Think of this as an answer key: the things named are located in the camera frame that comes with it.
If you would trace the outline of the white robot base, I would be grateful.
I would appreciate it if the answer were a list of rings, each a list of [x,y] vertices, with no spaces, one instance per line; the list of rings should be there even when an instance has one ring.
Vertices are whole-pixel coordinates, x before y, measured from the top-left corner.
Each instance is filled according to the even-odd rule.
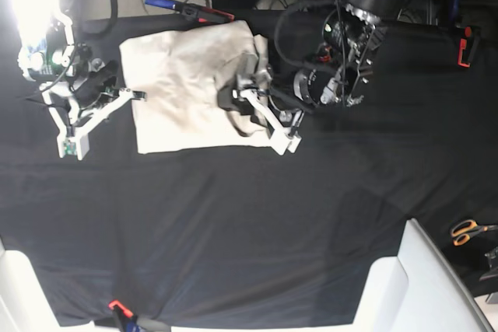
[[[1,247],[2,331],[94,331],[87,323],[62,327],[40,286],[29,258]]]
[[[495,331],[415,219],[335,216],[271,253],[216,259],[175,331]]]

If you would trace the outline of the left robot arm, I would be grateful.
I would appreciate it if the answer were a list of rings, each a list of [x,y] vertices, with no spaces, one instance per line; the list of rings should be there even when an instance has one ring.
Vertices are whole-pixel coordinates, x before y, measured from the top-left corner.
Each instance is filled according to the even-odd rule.
[[[374,55],[382,43],[387,23],[401,11],[404,0],[300,0],[279,17],[274,32],[275,52],[294,67],[288,82],[275,79],[269,65],[259,72],[239,73],[225,85],[217,103],[227,113],[264,118],[298,126],[305,114],[328,105],[351,107],[362,102],[354,96],[373,72]],[[283,30],[301,11],[324,10],[321,43],[305,58],[291,58],[282,48]]]

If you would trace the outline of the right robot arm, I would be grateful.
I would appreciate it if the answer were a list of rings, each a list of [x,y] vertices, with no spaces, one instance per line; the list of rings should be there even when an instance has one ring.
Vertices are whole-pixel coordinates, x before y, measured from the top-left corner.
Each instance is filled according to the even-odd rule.
[[[90,41],[107,36],[117,23],[117,0],[110,0],[110,17],[97,32],[75,19],[75,0],[11,0],[21,47],[18,65],[25,80],[37,85],[26,100],[67,110],[72,101],[81,110],[101,108],[119,96],[118,64],[94,68]]]

